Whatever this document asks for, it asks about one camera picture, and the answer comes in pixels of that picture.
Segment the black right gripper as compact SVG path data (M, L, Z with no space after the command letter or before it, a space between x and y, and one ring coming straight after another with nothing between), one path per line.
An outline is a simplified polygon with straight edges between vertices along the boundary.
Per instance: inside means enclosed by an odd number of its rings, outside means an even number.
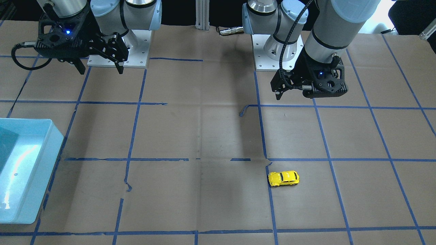
M91 9L82 9L71 17L61 18L54 9L47 9L38 23L35 50L45 58L68 60L79 74L86 68L80 58L96 54L114 63L123 74L121 63L128 61L129 50L121 34L113 33L105 41Z

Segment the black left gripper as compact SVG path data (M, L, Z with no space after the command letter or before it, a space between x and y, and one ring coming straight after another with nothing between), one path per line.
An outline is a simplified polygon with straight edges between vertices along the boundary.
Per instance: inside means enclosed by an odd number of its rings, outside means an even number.
M304 97L309 99L340 97L348 92L345 82L345 68L342 59L332 54L332 60L321 63L312 59L307 53L301 53L296 66L285 85L279 73L271 80L271 91L280 100L283 93L289 89L302 90Z

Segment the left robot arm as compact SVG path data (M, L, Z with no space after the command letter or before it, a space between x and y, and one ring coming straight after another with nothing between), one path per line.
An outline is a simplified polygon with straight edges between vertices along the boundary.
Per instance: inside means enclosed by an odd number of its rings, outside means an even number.
M248 0L242 6L246 34L268 35L263 48L278 62L270 85L276 99L301 90L309 99L340 97L348 92L342 54L374 14L378 0L316 0L319 14L303 45L300 33L312 1Z

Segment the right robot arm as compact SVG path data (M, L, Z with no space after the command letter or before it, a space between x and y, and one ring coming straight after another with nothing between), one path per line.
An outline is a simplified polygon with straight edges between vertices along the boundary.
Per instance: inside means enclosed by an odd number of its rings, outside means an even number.
M162 18L160 0L39 0L44 15L39 20L34 49L45 58L75 66L146 68L152 32Z

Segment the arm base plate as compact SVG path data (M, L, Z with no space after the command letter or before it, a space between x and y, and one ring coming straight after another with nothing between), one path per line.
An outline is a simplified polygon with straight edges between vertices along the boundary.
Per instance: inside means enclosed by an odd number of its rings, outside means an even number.
M146 68L152 34L150 30L130 30L121 38L121 42L109 42L110 47L116 49L110 56L117 59L118 65L123 68Z
M303 40L299 35L296 42L288 44L281 62L279 61L283 44L274 39L272 35L252 35L252 47L256 71L275 72L280 65L286 71L291 71L302 51Z

